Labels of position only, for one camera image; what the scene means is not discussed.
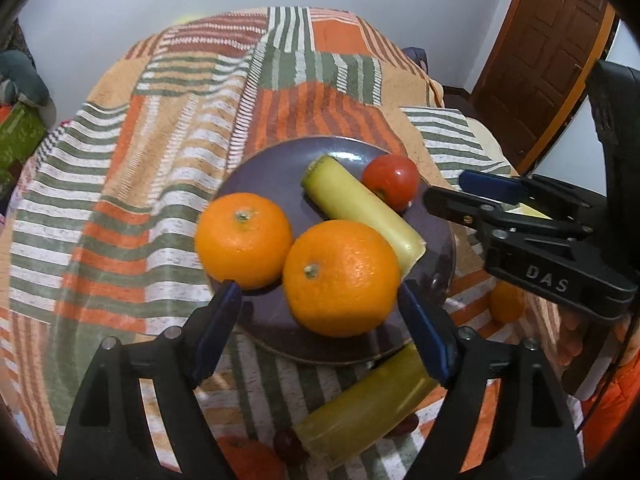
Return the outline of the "right operator hand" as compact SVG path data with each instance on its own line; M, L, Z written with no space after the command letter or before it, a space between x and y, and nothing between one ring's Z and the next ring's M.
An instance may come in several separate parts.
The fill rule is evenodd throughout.
M559 376L570 367L585 348L584 335L588 325L588 318L581 313L559 308L561 319L560 334L556 340L556 360L558 361ZM624 340L631 326L631 315L626 313L619 321L610 326L615 337L616 347L613 359L621 356L620 364L616 367L614 379L620 384L632 385L639 388L639 327L636 327L624 347Z

